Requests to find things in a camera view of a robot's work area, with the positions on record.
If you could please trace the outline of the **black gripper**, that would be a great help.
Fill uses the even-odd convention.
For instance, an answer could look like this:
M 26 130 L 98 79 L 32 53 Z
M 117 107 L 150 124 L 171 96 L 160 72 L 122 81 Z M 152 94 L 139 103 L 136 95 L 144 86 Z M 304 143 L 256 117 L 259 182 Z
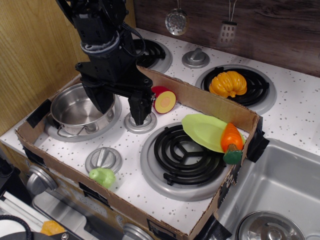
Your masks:
M 127 97 L 135 124 L 142 125 L 152 111 L 153 82 L 138 70 L 136 58 L 118 48 L 88 57 L 89 61 L 77 63 L 75 69 L 96 109 L 105 114 L 114 104 L 114 94 Z

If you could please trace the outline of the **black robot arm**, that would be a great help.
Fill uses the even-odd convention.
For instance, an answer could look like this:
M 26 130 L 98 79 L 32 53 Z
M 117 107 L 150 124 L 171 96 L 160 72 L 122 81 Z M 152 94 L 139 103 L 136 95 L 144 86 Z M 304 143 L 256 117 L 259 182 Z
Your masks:
M 140 34 L 125 23 L 128 14 L 124 0 L 59 0 L 58 6 L 77 30 L 80 47 L 89 57 L 75 69 L 87 96 L 101 113 L 111 106 L 111 95 L 126 97 L 136 125 L 151 113 L 153 82 L 138 70 L 132 35 Z

